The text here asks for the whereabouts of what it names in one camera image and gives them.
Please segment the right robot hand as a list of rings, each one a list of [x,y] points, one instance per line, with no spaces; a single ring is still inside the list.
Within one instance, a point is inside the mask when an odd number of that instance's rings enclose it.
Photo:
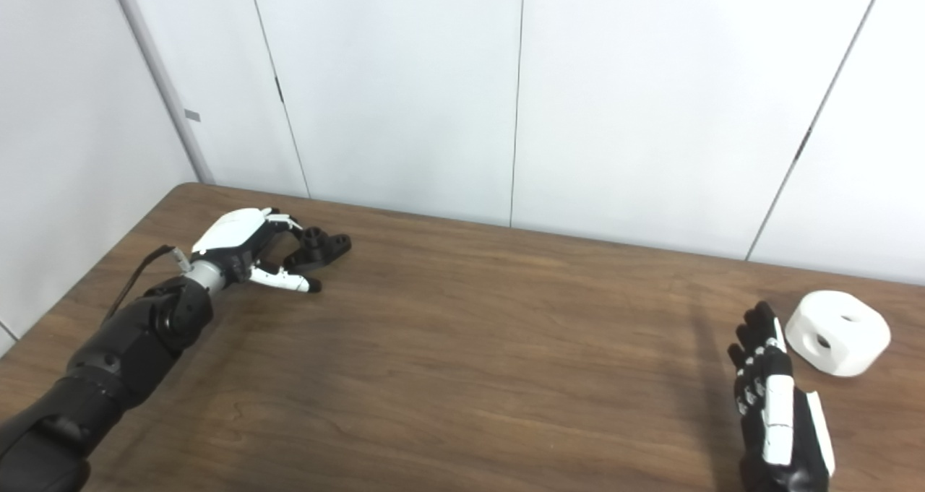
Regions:
[[[744,312],[727,349],[736,368],[733,397],[746,491],[828,491],[835,452],[822,401],[796,386],[780,319],[766,301]]]

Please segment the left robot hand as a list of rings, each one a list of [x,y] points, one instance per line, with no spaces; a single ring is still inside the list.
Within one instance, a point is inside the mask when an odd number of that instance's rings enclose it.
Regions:
[[[303,231],[303,226],[290,215],[272,207],[225,213],[192,247],[191,269],[184,276],[197,282],[209,295],[245,282],[298,293],[319,293],[320,281],[274,264],[264,266],[261,261],[278,235]]]

